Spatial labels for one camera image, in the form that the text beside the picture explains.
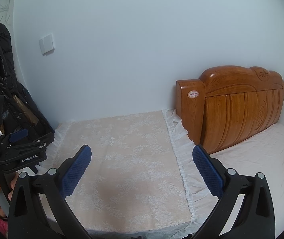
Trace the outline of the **black jacket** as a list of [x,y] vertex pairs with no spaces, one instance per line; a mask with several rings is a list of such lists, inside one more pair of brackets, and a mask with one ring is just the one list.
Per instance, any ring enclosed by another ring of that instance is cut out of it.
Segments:
[[31,142],[48,133],[54,133],[28,90],[17,80],[11,36],[2,23],[0,23],[0,96],[4,96],[2,125],[5,135],[26,129],[28,136],[23,141]]

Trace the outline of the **wooden headboard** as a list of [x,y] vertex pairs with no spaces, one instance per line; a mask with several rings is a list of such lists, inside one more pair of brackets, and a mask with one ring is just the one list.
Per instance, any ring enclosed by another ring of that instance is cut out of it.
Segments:
[[212,154],[278,122],[284,80],[259,66],[216,66],[198,79],[178,80],[175,95],[189,139]]

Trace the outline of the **pink lace table cover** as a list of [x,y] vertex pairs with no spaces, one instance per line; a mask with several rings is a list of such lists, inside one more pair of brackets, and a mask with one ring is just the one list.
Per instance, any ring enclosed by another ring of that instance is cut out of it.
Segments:
[[88,145],[92,159],[68,205],[92,236],[183,238],[217,203],[174,110],[61,124],[42,170]]

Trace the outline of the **white wall switch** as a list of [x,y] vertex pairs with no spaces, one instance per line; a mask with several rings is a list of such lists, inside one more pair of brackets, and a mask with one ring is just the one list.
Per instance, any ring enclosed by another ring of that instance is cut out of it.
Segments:
[[46,56],[52,53],[55,50],[53,34],[50,33],[47,36],[42,37],[39,40],[39,46],[40,46],[40,50],[43,56]]

